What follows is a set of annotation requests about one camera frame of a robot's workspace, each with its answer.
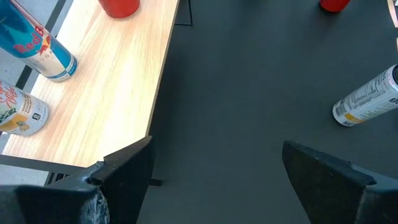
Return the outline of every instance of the wooden table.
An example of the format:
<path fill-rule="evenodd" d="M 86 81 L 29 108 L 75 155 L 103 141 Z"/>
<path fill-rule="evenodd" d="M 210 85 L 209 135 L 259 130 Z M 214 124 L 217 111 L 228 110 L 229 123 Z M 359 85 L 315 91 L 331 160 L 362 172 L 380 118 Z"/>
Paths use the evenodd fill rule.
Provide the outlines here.
<path fill-rule="evenodd" d="M 31 137 L 11 136 L 4 155 L 86 167 L 148 134 L 178 0 L 141 0 L 126 19 L 98 0 L 75 0 L 57 39 L 78 59 L 62 83 L 40 76 L 32 95 L 50 106 Z"/>

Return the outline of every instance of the red cup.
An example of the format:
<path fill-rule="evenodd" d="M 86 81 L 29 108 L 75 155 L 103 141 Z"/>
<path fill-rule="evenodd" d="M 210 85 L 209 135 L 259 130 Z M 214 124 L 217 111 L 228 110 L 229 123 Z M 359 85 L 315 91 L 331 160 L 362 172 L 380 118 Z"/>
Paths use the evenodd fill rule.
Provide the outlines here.
<path fill-rule="evenodd" d="M 108 16 L 125 18 L 139 8 L 139 0 L 98 0 Z"/>
<path fill-rule="evenodd" d="M 347 6 L 349 0 L 320 0 L 319 3 L 326 11 L 340 12 Z"/>

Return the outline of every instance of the dark gray surface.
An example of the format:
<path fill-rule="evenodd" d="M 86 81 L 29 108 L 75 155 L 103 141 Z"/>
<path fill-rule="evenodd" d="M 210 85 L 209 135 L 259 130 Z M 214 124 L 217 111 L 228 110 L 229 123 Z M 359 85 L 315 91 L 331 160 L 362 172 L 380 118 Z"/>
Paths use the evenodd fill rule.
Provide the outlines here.
<path fill-rule="evenodd" d="M 174 28 L 139 223 L 308 223 L 285 173 L 291 139 L 398 178 L 398 111 L 353 128 L 332 106 L 397 62 L 387 2 L 192 1 Z"/>

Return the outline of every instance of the red bull can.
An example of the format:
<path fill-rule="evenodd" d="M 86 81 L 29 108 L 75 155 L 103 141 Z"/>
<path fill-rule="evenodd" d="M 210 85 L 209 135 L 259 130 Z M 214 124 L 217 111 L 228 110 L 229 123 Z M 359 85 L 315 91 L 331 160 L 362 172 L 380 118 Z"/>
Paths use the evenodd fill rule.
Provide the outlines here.
<path fill-rule="evenodd" d="M 15 0 L 0 0 L 0 47 L 54 82 L 76 72 L 76 58 Z"/>

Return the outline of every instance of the beverage can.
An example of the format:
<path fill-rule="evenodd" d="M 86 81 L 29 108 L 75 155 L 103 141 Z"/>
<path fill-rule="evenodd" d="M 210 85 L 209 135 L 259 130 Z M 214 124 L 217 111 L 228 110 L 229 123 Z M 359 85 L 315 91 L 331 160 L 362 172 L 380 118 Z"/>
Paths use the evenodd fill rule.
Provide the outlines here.
<path fill-rule="evenodd" d="M 0 80 L 0 131 L 30 136 L 45 125 L 49 112 L 43 101 Z"/>
<path fill-rule="evenodd" d="M 0 47 L 60 82 L 76 71 L 76 58 L 15 0 L 0 0 Z"/>
<path fill-rule="evenodd" d="M 354 126 L 398 108 L 398 65 L 382 72 L 333 107 L 333 116 L 344 126 Z"/>
<path fill-rule="evenodd" d="M 99 0 L 99 3 L 108 16 L 125 18 L 138 10 L 140 0 Z"/>
<path fill-rule="evenodd" d="M 349 0 L 319 0 L 319 5 L 328 12 L 340 12 L 348 3 Z"/>

